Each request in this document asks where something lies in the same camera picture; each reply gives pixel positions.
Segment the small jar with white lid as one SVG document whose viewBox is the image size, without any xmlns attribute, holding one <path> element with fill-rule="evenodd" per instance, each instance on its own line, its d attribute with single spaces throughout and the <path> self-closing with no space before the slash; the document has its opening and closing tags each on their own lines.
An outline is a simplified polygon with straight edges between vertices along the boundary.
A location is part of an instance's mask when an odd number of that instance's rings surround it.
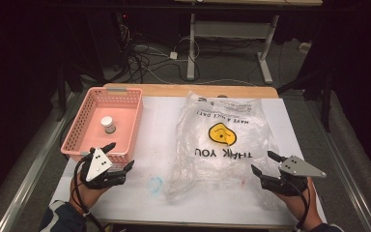
<svg viewBox="0 0 371 232">
<path fill-rule="evenodd" d="M 110 116 L 104 116 L 100 120 L 100 123 L 103 126 L 104 131 L 106 133 L 113 133 L 116 130 L 116 127 L 115 127 L 115 125 L 113 123 L 113 118 L 110 117 Z"/>
</svg>

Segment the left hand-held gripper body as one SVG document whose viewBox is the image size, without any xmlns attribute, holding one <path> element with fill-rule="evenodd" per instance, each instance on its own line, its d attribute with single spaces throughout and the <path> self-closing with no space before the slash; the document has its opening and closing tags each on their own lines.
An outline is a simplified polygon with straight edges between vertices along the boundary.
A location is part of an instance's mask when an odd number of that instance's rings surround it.
<svg viewBox="0 0 371 232">
<path fill-rule="evenodd" d="M 89 189 L 108 189 L 123 185 L 126 181 L 127 169 L 109 172 L 113 162 L 106 155 L 110 149 L 96 148 L 83 164 L 80 172 L 81 182 Z"/>
</svg>

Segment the white metal desk frame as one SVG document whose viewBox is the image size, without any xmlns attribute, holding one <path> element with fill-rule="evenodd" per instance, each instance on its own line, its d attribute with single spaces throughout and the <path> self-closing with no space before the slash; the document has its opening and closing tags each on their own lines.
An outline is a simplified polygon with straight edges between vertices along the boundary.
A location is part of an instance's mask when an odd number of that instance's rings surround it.
<svg viewBox="0 0 371 232">
<path fill-rule="evenodd" d="M 196 50 L 199 45 L 195 41 L 200 38 L 227 38 L 227 39 L 260 39 L 264 40 L 264 48 L 256 57 L 262 76 L 266 84 L 272 84 L 270 69 L 267 64 L 267 55 L 271 47 L 271 41 L 276 30 L 278 15 L 274 15 L 269 23 L 251 22 L 226 22 L 197 20 L 195 14 L 190 15 L 189 25 L 189 49 L 187 56 L 186 79 L 195 79 Z"/>
</svg>

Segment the person's right hand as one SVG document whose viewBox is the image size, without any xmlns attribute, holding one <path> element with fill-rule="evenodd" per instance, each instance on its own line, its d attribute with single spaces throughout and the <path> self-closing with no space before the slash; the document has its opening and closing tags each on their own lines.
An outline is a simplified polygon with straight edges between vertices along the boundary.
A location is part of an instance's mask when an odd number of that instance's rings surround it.
<svg viewBox="0 0 371 232">
<path fill-rule="evenodd" d="M 304 230 L 311 230 L 315 226 L 319 225 L 322 220 L 318 214 L 316 205 L 316 191 L 313 186 L 313 181 L 310 177 L 307 178 L 307 185 L 308 188 L 303 192 L 303 197 L 305 198 L 309 209 L 302 228 Z M 289 211 L 296 219 L 302 219 L 305 214 L 305 204 L 300 196 L 285 196 L 279 193 L 277 193 L 276 196 L 285 203 Z"/>
</svg>

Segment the black stand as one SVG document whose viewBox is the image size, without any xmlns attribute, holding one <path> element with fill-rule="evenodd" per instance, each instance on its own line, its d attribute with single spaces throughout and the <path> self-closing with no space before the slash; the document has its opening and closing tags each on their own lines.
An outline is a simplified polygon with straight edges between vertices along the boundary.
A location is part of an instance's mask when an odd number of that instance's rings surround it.
<svg viewBox="0 0 371 232">
<path fill-rule="evenodd" d="M 80 80 L 78 66 L 73 63 L 62 63 L 57 70 L 57 92 L 58 92 L 58 116 L 57 122 L 64 117 L 67 109 L 66 85 L 69 85 L 73 92 L 80 93 L 83 85 Z"/>
<path fill-rule="evenodd" d="M 278 94 L 290 89 L 303 89 L 303 97 L 306 101 L 321 100 L 321 123 L 326 132 L 330 132 L 329 112 L 330 97 L 332 90 L 332 73 L 329 71 L 314 71 L 303 77 L 298 77 L 281 87 L 277 88 Z"/>
</svg>

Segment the white table cover sheet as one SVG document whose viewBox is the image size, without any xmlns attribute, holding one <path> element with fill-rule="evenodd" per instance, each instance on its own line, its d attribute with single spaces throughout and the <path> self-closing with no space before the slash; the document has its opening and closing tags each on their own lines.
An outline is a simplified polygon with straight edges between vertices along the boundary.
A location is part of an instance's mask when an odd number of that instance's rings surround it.
<svg viewBox="0 0 371 232">
<path fill-rule="evenodd" d="M 247 188 L 199 188 L 180 202 L 165 195 L 176 157 L 176 124 L 184 97 L 146 97 L 126 182 L 104 194 L 92 208 L 100 220 L 125 223 L 246 228 L 292 228 L 297 220 L 276 197 L 267 210 Z"/>
</svg>

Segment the person's left hand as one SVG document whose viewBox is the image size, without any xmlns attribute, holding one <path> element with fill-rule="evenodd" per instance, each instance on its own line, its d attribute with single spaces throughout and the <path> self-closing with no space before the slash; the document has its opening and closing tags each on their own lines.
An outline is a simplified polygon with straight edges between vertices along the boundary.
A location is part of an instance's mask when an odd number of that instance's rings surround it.
<svg viewBox="0 0 371 232">
<path fill-rule="evenodd" d="M 88 209 L 92 208 L 100 199 L 100 197 L 107 191 L 103 189 L 87 188 L 81 181 L 80 177 L 72 178 L 70 185 L 70 200 L 69 203 L 83 215 L 85 211 L 82 209 L 86 206 Z"/>
</svg>

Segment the metal rail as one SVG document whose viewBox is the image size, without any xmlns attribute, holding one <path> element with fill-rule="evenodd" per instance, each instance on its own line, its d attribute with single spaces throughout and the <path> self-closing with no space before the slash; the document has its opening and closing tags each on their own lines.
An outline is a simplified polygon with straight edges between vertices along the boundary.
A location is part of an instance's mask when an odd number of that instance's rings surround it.
<svg viewBox="0 0 371 232">
<path fill-rule="evenodd" d="M 66 109 L 55 107 L 0 188 L 0 232 L 36 232 L 68 160 L 60 140 L 83 100 L 67 94 Z"/>
<path fill-rule="evenodd" d="M 346 231 L 371 232 L 371 160 L 348 126 L 330 132 L 317 124 L 328 151 L 328 178 L 322 184 L 329 218 Z"/>
</svg>

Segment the clear plastic bag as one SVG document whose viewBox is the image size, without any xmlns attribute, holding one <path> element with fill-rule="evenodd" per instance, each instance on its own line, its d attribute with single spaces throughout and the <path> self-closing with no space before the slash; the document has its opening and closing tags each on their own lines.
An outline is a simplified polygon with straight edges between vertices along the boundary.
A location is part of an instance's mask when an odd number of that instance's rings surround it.
<svg viewBox="0 0 371 232">
<path fill-rule="evenodd" d="M 189 92 L 176 125 L 176 158 L 166 198 L 180 202 L 198 189 L 248 189 L 261 207 L 276 210 L 276 197 L 261 188 L 252 168 L 276 175 L 268 152 L 278 150 L 261 100 L 205 98 Z"/>
</svg>

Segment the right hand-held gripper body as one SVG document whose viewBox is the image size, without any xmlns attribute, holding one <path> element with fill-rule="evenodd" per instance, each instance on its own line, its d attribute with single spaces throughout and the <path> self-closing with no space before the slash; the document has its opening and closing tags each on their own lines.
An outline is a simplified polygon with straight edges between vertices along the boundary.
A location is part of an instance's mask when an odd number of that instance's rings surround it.
<svg viewBox="0 0 371 232">
<path fill-rule="evenodd" d="M 290 156 L 279 162 L 278 178 L 264 175 L 260 179 L 262 189 L 285 196 L 299 196 L 307 188 L 307 178 L 326 178 L 327 173 L 296 156 Z"/>
</svg>

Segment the pink plastic basket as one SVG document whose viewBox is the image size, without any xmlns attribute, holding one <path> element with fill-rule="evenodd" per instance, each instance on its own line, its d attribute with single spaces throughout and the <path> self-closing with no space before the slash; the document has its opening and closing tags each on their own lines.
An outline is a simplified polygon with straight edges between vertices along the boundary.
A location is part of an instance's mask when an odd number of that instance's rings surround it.
<svg viewBox="0 0 371 232">
<path fill-rule="evenodd" d="M 107 156 L 117 166 L 133 158 L 133 150 L 143 110 L 142 90 L 124 87 L 93 87 L 87 92 L 71 128 L 61 146 L 61 152 L 79 161 L 91 148 L 116 143 Z M 113 118 L 116 130 L 106 133 L 100 120 Z"/>
</svg>

